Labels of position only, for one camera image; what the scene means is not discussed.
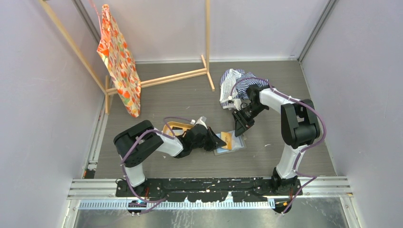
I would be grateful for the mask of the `gold credit card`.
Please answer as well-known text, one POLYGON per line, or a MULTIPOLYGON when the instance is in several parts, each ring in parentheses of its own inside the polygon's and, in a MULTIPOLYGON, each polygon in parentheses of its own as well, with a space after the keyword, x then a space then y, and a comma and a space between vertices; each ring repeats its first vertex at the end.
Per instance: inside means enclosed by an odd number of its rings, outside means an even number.
POLYGON ((231 132, 221 132, 221 140, 225 142, 225 145, 222 146, 222 149, 231 151, 232 150, 232 133, 231 132))

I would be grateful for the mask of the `grey card holder wallet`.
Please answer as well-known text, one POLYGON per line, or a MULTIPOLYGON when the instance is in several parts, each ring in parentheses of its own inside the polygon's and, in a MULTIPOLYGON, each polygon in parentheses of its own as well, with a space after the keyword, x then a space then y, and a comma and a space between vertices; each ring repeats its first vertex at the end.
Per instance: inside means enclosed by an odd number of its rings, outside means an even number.
POLYGON ((243 136, 235 136, 235 130, 216 134, 227 145, 214 150, 214 155, 223 155, 230 152, 239 151, 246 148, 243 136))

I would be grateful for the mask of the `orange oval tray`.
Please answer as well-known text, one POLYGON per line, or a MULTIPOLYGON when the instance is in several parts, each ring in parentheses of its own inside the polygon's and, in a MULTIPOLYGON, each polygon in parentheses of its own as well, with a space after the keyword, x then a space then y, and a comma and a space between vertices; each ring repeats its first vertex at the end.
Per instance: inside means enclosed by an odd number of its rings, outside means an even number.
POLYGON ((193 128, 192 124, 186 124, 186 123, 180 123, 180 122, 168 122, 169 127, 172 129, 172 131, 165 125, 163 127, 162 132, 166 135, 169 136, 180 136, 183 133, 185 133, 187 130, 193 128))

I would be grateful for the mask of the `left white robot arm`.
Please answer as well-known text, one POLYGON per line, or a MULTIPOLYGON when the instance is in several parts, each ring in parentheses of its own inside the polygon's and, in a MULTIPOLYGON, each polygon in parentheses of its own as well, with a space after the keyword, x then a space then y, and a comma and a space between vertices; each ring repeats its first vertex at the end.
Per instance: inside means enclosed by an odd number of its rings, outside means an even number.
POLYGON ((153 153, 162 152, 174 158, 188 156, 195 149, 214 151, 227 143, 205 124, 203 119, 191 121, 191 127, 166 125, 160 131, 144 120, 119 133, 113 143, 128 179, 127 190, 135 197, 145 193, 143 162, 153 153))

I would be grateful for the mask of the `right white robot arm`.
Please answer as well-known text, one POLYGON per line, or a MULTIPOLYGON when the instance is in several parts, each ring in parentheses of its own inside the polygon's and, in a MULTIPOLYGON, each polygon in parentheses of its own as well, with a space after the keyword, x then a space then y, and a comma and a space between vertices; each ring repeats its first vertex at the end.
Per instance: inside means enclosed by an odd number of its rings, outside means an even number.
POLYGON ((296 185, 300 159, 320 136, 313 102, 286 96, 269 86, 251 85, 247 95, 250 102, 232 112, 235 135, 240 136, 250 129, 255 123, 254 118, 264 110, 273 109, 280 114, 281 136, 285 146, 269 185, 274 193, 283 195, 296 185))

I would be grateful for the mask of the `blue striped cloth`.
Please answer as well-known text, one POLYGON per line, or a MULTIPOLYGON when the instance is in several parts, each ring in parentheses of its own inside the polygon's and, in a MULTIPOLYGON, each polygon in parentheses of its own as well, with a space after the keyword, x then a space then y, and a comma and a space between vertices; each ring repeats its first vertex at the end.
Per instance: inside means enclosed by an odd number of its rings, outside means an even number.
POLYGON ((220 80, 220 104, 223 109, 228 108, 228 97, 241 99, 242 102, 248 100, 247 89, 251 85, 268 86, 268 79, 257 78, 253 73, 245 73, 243 69, 228 69, 224 72, 220 80))

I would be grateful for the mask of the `wooden drying rack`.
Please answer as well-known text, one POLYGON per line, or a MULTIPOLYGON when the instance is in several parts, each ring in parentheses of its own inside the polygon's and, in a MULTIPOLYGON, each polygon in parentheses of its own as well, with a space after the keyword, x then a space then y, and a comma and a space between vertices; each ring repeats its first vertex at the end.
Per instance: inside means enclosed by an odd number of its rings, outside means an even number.
MULTIPOLYGON (((110 96, 117 94, 117 89, 115 88, 109 88, 108 85, 109 83, 106 81, 105 83, 102 83, 99 76, 96 75, 94 72, 93 68, 89 64, 88 60, 85 58, 83 53, 81 52, 80 48, 78 45, 75 43, 71 35, 68 33, 66 28, 64 27, 63 23, 60 21, 60 19, 57 17, 53 9, 49 6, 49 4, 45 0, 40 0, 39 1, 40 6, 43 8, 43 10, 46 12, 46 14, 50 17, 52 22, 56 25, 64 39, 67 41, 71 49, 74 51, 76 56, 79 58, 83 66, 86 68, 88 73, 91 75, 91 77, 94 79, 96 84, 99 86, 101 91, 103 92, 105 96, 105 113, 109 114, 110 113, 110 96)), ((204 68, 201 69, 196 69, 193 71, 187 71, 175 75, 170 75, 170 76, 164 76, 156 79, 151 79, 151 80, 146 80, 141 82, 142 87, 151 87, 151 86, 157 86, 165 83, 170 83, 173 81, 178 81, 178 80, 183 80, 187 78, 192 78, 196 76, 202 76, 206 75, 212 91, 215 90, 214 83, 212 81, 211 75, 210 75, 210 31, 211 31, 211 2, 209 0, 205 1, 205 55, 201 55, 201 60, 203 62, 204 68)))

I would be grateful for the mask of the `orange floral cloth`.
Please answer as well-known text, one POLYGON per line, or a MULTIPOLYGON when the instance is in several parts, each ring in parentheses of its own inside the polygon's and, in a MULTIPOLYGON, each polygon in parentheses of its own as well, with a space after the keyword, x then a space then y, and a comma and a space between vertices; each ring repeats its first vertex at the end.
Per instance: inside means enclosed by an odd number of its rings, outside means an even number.
POLYGON ((141 80, 136 71, 135 60, 110 12, 109 5, 102 6, 101 15, 101 39, 97 53, 105 64, 127 112, 132 117, 138 117, 141 109, 141 80))

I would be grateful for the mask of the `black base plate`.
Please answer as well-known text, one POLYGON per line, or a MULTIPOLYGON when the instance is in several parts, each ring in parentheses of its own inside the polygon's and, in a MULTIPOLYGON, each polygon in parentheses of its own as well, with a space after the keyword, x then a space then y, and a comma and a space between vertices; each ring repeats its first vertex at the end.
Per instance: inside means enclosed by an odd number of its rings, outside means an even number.
POLYGON ((137 187, 129 187, 124 179, 117 179, 115 195, 117 197, 134 197, 136 195, 148 200, 164 199, 167 202, 261 202, 269 196, 291 199, 302 195, 300 181, 275 188, 270 178, 149 178, 137 187))

